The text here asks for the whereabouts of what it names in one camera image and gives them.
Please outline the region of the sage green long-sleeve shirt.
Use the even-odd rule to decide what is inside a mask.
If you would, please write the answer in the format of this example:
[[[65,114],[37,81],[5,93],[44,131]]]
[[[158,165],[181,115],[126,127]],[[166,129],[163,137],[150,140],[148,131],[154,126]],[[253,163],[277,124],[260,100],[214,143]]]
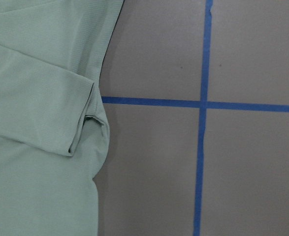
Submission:
[[[95,236],[121,0],[0,0],[0,236]]]

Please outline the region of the blue tape grid lines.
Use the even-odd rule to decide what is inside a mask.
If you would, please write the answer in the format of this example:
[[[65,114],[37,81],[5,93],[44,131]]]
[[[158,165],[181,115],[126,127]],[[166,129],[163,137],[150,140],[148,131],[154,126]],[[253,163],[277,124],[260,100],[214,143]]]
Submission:
[[[176,99],[155,99],[155,98],[135,98],[135,97],[114,97],[114,96],[102,97],[102,101],[105,104],[180,107],[180,108],[199,109],[194,216],[193,216],[194,236],[199,236],[201,231],[201,213],[202,213],[201,209],[202,209],[203,171],[204,171],[204,137],[206,131],[207,110],[219,109],[219,110],[289,113],[289,105],[216,102],[208,100],[211,33],[212,33],[212,7],[213,1],[207,0],[205,2],[199,100],[176,100]]]

